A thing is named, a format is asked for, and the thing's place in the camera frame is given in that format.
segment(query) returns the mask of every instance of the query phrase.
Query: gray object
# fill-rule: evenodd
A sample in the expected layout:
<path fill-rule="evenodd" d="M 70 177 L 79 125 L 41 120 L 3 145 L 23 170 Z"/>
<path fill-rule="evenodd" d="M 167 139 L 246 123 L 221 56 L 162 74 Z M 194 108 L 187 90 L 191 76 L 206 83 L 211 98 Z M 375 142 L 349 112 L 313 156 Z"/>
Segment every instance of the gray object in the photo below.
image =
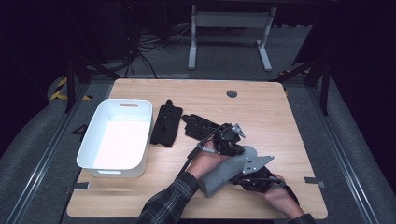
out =
<path fill-rule="evenodd" d="M 244 146 L 244 149 L 244 153 L 222 162 L 200 179 L 200 189 L 206 197 L 212 197 L 219 189 L 228 185 L 231 178 L 240 174 L 247 158 L 257 157 L 257 151 L 253 147 Z"/>

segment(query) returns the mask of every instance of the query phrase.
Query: white plastic bin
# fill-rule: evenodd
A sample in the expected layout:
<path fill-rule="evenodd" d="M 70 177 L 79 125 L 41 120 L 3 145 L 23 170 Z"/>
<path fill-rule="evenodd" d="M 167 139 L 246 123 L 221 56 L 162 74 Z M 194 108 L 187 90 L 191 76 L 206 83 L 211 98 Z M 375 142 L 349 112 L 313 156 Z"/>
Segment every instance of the white plastic bin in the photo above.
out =
<path fill-rule="evenodd" d="M 94 176 L 141 176 L 146 168 L 151 124 L 151 102 L 104 100 L 81 143 L 78 166 Z"/>

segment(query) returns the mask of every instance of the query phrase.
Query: plaid sleeve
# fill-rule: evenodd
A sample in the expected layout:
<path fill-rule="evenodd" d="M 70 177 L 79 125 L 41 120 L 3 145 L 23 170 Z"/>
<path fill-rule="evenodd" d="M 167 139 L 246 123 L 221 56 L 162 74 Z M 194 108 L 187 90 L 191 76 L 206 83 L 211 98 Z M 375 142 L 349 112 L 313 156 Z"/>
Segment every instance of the plaid sleeve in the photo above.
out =
<path fill-rule="evenodd" d="M 150 198 L 134 223 L 178 223 L 184 207 L 198 190 L 198 180 L 184 172 L 167 189 Z"/>

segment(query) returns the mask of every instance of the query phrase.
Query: wooden table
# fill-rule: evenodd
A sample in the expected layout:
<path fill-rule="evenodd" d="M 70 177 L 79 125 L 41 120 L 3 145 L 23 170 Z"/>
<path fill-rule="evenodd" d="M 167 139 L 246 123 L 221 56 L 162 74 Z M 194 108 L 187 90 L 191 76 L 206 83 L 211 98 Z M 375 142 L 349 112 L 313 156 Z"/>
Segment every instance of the wooden table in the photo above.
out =
<path fill-rule="evenodd" d="M 226 92 L 234 90 L 237 97 Z M 283 87 L 278 83 L 215 80 L 119 79 L 109 98 L 146 99 L 153 104 L 154 122 L 160 106 L 171 99 L 183 114 L 196 114 L 218 124 L 239 123 L 246 138 L 239 144 L 257 149 L 259 156 L 274 155 L 266 167 L 283 175 L 299 198 L 301 207 L 314 218 L 327 216 L 303 141 Z M 197 141 L 184 134 L 181 120 L 172 147 L 150 145 L 145 173 L 138 178 L 94 177 L 84 170 L 78 182 L 90 182 L 88 190 L 73 193 L 67 214 L 71 217 L 137 217 L 145 202 L 169 186 Z M 282 218 L 267 202 L 240 186 L 229 185 L 212 198 L 199 190 L 184 218 Z"/>

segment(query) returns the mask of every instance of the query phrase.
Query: hand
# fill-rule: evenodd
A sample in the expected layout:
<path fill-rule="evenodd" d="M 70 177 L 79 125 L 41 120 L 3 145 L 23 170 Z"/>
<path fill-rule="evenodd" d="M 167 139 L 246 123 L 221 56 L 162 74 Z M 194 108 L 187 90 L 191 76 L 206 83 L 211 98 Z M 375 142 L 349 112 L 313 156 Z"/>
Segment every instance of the hand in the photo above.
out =
<path fill-rule="evenodd" d="M 205 147 L 215 149 L 215 145 L 211 140 L 205 144 Z M 195 176 L 195 178 L 200 179 L 203 175 L 212 171 L 222 161 L 228 158 L 228 156 L 223 156 L 218 153 L 200 151 L 186 171 Z"/>
<path fill-rule="evenodd" d="M 285 180 L 280 175 L 274 176 L 283 181 Z M 260 193 L 260 195 L 288 219 L 295 219 L 304 214 L 303 209 L 301 209 L 301 207 L 289 196 L 288 192 L 278 184 L 274 184 L 267 192 Z"/>

